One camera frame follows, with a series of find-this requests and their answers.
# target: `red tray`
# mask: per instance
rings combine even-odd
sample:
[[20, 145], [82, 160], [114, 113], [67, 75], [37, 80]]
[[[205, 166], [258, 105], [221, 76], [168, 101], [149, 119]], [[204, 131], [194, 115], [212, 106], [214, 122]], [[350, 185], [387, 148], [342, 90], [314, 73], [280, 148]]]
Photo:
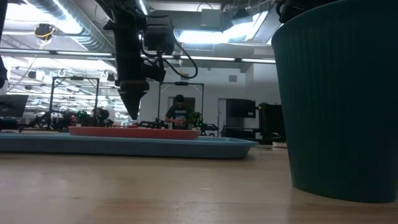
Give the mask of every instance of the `red tray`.
[[119, 138], [153, 138], [153, 139], [178, 139], [195, 140], [200, 131], [169, 130], [149, 128], [99, 128], [99, 127], [69, 127], [69, 132], [74, 136], [98, 136]]

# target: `table surface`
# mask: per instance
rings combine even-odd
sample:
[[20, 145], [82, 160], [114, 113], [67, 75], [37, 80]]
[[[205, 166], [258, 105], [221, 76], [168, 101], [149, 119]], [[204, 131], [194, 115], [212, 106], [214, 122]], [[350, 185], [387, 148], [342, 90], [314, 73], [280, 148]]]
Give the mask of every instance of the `table surface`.
[[0, 223], [397, 223], [398, 203], [292, 187], [285, 149], [245, 160], [0, 154]]

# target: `blue tray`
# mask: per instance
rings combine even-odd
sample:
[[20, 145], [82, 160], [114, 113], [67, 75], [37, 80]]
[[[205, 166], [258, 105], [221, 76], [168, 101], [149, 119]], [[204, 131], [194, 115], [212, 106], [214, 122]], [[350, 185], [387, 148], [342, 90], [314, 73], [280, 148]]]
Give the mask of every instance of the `blue tray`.
[[210, 137], [171, 140], [71, 136], [68, 133], [0, 133], [0, 152], [242, 159], [257, 144], [241, 139]]

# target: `plastic tray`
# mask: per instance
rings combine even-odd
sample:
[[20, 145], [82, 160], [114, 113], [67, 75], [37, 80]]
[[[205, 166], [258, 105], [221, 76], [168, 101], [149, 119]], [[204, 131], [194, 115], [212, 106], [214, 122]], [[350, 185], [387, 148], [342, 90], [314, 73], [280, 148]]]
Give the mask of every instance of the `plastic tray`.
[[69, 127], [74, 136], [99, 136], [121, 138], [152, 138], [152, 139], [179, 139], [194, 140], [199, 137], [200, 131], [169, 130], [149, 128], [99, 128], [99, 127]]
[[1, 134], [0, 152], [242, 159], [257, 142], [231, 138], [196, 140], [110, 138], [62, 134]]

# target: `ceiling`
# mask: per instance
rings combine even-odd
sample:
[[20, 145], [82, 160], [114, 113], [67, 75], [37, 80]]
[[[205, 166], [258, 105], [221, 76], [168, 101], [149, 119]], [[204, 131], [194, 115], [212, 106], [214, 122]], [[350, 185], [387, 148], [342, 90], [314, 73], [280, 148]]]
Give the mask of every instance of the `ceiling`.
[[[13, 2], [21, 2], [29, 0], [13, 0]], [[239, 0], [209, 0], [209, 5], [215, 9], [220, 9], [223, 16], [223, 26], [232, 26], [231, 19], [236, 10], [248, 7], [249, 12], [255, 14], [259, 11], [269, 11], [265, 21], [261, 24], [254, 38], [245, 42], [235, 42], [229, 44], [184, 44], [183, 47], [190, 55], [195, 56], [213, 56], [213, 57], [244, 57], [244, 58], [274, 58], [274, 53], [270, 45], [266, 45], [272, 37], [275, 30], [280, 26], [274, 13], [274, 1], [259, 0], [249, 1], [248, 3]], [[79, 14], [83, 19], [85, 27], [90, 33], [95, 33], [100, 40], [109, 46], [114, 47], [113, 33], [104, 30], [103, 26], [108, 21], [108, 17], [101, 7], [97, 5], [95, 0], [73, 0], [68, 4], [73, 4], [74, 16]], [[169, 15], [176, 30], [198, 30], [201, 21], [201, 10], [209, 9], [210, 6], [199, 3], [195, 0], [174, 0], [174, 1], [146, 1], [151, 15]], [[32, 8], [27, 8], [27, 12], [35, 14], [35, 17], [26, 15], [21, 7], [28, 5], [9, 4], [7, 20], [4, 26], [4, 33], [0, 47], [14, 49], [38, 49], [42, 41], [38, 40], [33, 34], [38, 23], [48, 21], [51, 23], [51, 16], [41, 15], [34, 12]], [[45, 50], [71, 50], [71, 51], [87, 51], [87, 47], [81, 42], [76, 41], [76, 36], [65, 35], [62, 30], [54, 33], [51, 42], [43, 48]], [[99, 106], [114, 107], [119, 113], [126, 114], [126, 109], [120, 100], [114, 83], [106, 79], [107, 74], [115, 73], [116, 69], [113, 65], [99, 60], [67, 60], [55, 58], [34, 58], [4, 56], [7, 68], [10, 70], [9, 79], [12, 90], [10, 92], [18, 92], [21, 94], [31, 94], [29, 98], [28, 108], [46, 111], [49, 106], [49, 96], [51, 91], [51, 76], [64, 75], [70, 77], [73, 75], [84, 76], [86, 78], [101, 78], [99, 89]], [[38, 78], [27, 78], [27, 69], [29, 66], [31, 71], [36, 71]], [[225, 63], [225, 62], [208, 62], [197, 61], [197, 65], [202, 68], [239, 68], [241, 72], [245, 72], [249, 63]], [[182, 61], [183, 67], [191, 67], [189, 61]], [[29, 85], [32, 89], [26, 90], [25, 86]], [[94, 106], [95, 97], [94, 83], [85, 81], [65, 80], [59, 87], [55, 89], [55, 106], [63, 108], [92, 108]]]

